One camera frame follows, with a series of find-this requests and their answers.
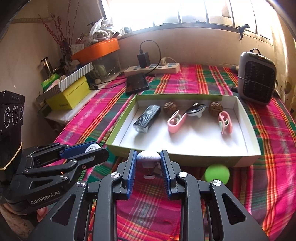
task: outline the white round sensor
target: white round sensor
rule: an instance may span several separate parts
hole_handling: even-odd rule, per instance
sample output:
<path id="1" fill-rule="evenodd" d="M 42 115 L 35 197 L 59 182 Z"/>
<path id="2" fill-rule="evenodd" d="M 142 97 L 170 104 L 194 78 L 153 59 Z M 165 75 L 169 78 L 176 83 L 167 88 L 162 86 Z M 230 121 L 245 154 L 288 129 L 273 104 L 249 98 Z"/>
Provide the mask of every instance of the white round sensor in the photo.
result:
<path id="1" fill-rule="evenodd" d="M 91 144 L 87 147 L 87 149 L 85 150 L 85 153 L 92 151 L 92 150 L 100 149 L 100 148 L 101 147 L 98 144 L 94 143 L 94 144 Z"/>

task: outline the rubber band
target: rubber band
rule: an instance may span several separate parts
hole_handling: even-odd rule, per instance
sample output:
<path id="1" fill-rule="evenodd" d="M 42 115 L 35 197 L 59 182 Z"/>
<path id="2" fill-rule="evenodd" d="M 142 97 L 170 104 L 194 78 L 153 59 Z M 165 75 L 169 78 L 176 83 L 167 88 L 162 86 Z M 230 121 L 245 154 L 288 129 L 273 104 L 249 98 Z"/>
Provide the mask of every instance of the rubber band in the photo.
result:
<path id="1" fill-rule="evenodd" d="M 239 77 L 239 76 L 237 76 L 237 77 L 240 78 L 240 79 L 242 79 L 242 80 L 250 81 L 250 82 L 252 82 L 252 83 L 259 84 L 259 85 L 265 86 L 265 87 L 267 87 L 267 88 L 273 89 L 272 87 L 267 86 L 267 85 L 264 85 L 264 84 L 261 84 L 261 83 L 259 83 L 259 82 L 256 82 L 256 81 L 253 81 L 253 80 L 248 80 L 248 79 L 245 79 L 245 78 L 242 78 L 242 77 Z"/>
<path id="2" fill-rule="evenodd" d="M 9 166 L 10 163 L 12 163 L 12 161 L 15 159 L 15 157 L 17 156 L 17 154 L 20 152 L 21 149 L 22 149 L 22 142 L 20 143 L 20 147 L 17 150 L 17 152 L 15 153 L 15 155 L 13 156 L 13 158 L 9 161 L 9 163 L 6 164 L 5 167 L 0 168 L 0 171 L 5 171 L 5 169 Z"/>

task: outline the white striped box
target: white striped box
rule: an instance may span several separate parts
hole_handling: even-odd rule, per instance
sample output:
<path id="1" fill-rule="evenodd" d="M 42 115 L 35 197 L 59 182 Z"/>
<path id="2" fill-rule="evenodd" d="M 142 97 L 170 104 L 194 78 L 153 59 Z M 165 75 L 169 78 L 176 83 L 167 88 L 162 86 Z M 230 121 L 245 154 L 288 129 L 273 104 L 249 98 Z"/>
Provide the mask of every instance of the white striped box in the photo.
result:
<path id="1" fill-rule="evenodd" d="M 69 75 L 67 78 L 62 80 L 58 85 L 52 87 L 48 91 L 44 92 L 42 95 L 39 95 L 36 98 L 38 103 L 45 101 L 59 93 L 62 93 L 65 89 L 67 89 L 71 84 L 75 81 L 79 80 L 82 76 L 86 75 L 88 72 L 94 69 L 93 64 L 89 63 L 83 66 L 81 69 L 78 69 L 73 74 Z"/>

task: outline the white cardboard box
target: white cardboard box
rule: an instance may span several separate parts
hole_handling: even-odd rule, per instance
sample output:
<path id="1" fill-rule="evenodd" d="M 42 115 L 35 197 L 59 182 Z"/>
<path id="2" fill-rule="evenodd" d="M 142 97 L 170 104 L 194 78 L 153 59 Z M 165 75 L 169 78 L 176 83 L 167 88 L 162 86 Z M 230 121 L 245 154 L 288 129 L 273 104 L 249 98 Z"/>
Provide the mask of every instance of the white cardboard box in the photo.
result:
<path id="1" fill-rule="evenodd" d="M 173 101 L 183 115 L 185 110 L 198 102 L 206 104 L 202 117 L 190 117 L 177 133 L 168 132 L 167 116 L 163 111 L 147 133 L 138 133 L 134 122 L 149 105 L 163 107 Z M 208 106 L 211 102 L 221 102 L 231 117 L 233 131 L 221 134 L 218 118 L 213 117 Z M 168 151 L 172 161 L 183 166 L 207 167 L 222 163 L 228 167 L 251 166 L 261 155 L 260 147 L 239 99 L 235 96 L 160 94 L 135 96 L 122 113 L 113 132 L 107 140 L 109 150 L 117 156 L 127 157 L 130 149 L 138 151 Z"/>

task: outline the plaid tablecloth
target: plaid tablecloth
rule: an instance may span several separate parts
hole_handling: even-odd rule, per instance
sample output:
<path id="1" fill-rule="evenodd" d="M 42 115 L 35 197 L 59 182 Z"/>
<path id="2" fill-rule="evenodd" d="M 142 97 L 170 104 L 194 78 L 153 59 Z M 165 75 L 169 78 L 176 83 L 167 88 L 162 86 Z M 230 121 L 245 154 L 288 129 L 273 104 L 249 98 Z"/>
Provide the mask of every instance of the plaid tablecloth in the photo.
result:
<path id="1" fill-rule="evenodd" d="M 111 87 L 124 80 L 113 81 Z M 196 93 L 233 95 L 230 86 L 237 76 L 229 68 L 181 65 L 178 74 L 149 77 L 150 89 L 142 94 Z M 74 145 L 90 140 L 105 146 L 114 125 L 132 96 L 125 85 L 104 89 L 94 96 L 57 138 L 62 144 Z M 232 168 L 228 188 L 262 226 L 273 241 L 296 210 L 296 127 L 279 98 L 266 107 L 241 100 L 252 122 L 261 148 L 261 157 L 248 168 Z M 100 180 L 123 159 L 110 153 L 107 162 L 84 171 L 81 179 Z M 118 201 L 118 236 L 128 241 L 178 240 L 180 202 L 168 201 L 160 178 L 147 182 L 137 167 L 134 191 L 129 201 Z M 204 168 L 186 168 L 200 179 Z M 93 226 L 93 212 L 90 230 Z"/>

